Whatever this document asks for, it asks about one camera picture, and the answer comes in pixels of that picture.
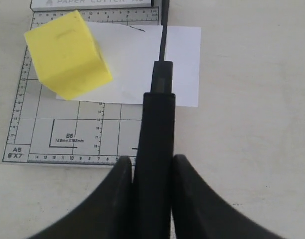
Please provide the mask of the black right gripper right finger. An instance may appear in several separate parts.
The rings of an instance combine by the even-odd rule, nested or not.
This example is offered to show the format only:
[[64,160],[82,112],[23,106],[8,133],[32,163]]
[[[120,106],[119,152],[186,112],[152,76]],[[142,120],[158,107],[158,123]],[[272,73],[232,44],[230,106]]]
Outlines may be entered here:
[[225,202],[184,155],[172,162],[172,213],[179,239],[278,239]]

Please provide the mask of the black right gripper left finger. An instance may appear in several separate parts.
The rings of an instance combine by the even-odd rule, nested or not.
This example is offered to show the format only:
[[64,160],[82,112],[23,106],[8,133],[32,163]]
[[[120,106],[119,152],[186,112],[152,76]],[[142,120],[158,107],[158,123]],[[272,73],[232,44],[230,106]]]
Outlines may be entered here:
[[74,210],[34,239],[128,239],[132,166],[120,157],[99,186]]

